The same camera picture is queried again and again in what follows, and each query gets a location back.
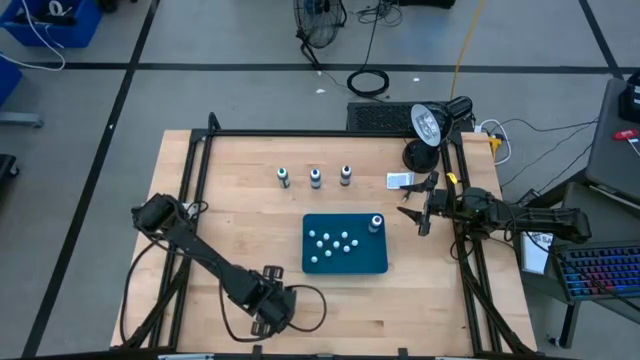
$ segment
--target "white paper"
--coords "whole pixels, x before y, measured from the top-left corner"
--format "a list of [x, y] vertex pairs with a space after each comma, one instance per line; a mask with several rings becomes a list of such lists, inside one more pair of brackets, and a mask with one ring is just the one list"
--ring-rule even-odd
[[400, 186], [413, 184], [414, 173], [387, 173], [387, 189], [400, 189]]
[[543, 275], [549, 254], [537, 247], [533, 241], [548, 251], [553, 241], [553, 235], [536, 232], [522, 233], [522, 270]]

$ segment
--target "small bottle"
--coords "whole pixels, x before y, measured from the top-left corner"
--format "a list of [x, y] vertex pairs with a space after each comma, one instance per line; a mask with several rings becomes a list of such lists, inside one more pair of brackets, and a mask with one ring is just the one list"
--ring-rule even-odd
[[369, 223], [369, 232], [377, 233], [380, 230], [380, 226], [382, 225], [382, 217], [380, 215], [376, 215], [371, 218], [371, 222]]
[[278, 181], [280, 182], [281, 188], [286, 189], [289, 187], [291, 183], [289, 182], [289, 173], [287, 173], [287, 169], [278, 169]]
[[351, 167], [345, 165], [340, 172], [340, 185], [349, 186], [349, 184], [351, 184]]
[[320, 186], [322, 185], [322, 181], [320, 178], [320, 170], [318, 169], [313, 169], [311, 170], [311, 188], [313, 189], [320, 189]]

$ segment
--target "black device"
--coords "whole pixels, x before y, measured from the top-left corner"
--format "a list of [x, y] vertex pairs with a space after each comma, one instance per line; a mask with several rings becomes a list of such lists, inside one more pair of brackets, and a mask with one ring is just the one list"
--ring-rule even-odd
[[[147, 238], [154, 242], [168, 241], [220, 279], [220, 287], [229, 299], [249, 316], [256, 317], [251, 329], [253, 335], [268, 338], [290, 324], [295, 313], [296, 292], [283, 286], [281, 267], [265, 266], [261, 275], [231, 264], [195, 234], [187, 211], [170, 195], [156, 194], [131, 212], [134, 227]], [[146, 333], [147, 328], [139, 328], [130, 342], [144, 339]]]
[[629, 77], [627, 87], [620, 93], [618, 100], [620, 118], [640, 123], [640, 70]]
[[[476, 187], [467, 188], [452, 201], [447, 190], [435, 189], [438, 173], [434, 173], [427, 179], [423, 190], [429, 195], [422, 212], [398, 207], [398, 210], [420, 226], [418, 232], [421, 236], [429, 233], [429, 216], [436, 214], [462, 224], [470, 238], [480, 240], [488, 239], [496, 230], [510, 230], [513, 232], [512, 236], [522, 231], [549, 232], [578, 244], [591, 237], [589, 220], [580, 209], [538, 209], [508, 205], [490, 192]], [[400, 188], [416, 191], [415, 185]]]
[[604, 300], [613, 296], [594, 285], [601, 285], [622, 297], [640, 297], [640, 243], [620, 241], [552, 247], [564, 261], [554, 257], [553, 265], [561, 278], [568, 299]]

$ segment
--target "red object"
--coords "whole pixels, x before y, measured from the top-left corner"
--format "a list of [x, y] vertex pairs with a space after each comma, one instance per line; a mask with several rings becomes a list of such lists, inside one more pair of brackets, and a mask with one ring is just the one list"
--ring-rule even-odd
[[638, 130], [635, 130], [635, 129], [624, 130], [624, 131], [618, 131], [617, 133], [613, 134], [613, 139], [628, 140], [636, 137], [637, 135], [638, 135]]

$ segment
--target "metal stand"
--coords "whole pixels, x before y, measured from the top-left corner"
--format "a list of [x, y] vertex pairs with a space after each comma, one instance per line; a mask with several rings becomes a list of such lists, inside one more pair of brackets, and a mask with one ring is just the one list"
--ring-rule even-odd
[[570, 349], [573, 344], [573, 335], [576, 332], [576, 326], [578, 324], [578, 313], [580, 312], [580, 305], [582, 302], [576, 302], [567, 306], [567, 312], [564, 315], [564, 324], [562, 325], [562, 332], [560, 338], [550, 338], [549, 342], [552, 345], [562, 347], [564, 349]]
[[0, 111], [0, 125], [18, 125], [41, 128], [44, 123], [38, 114]]

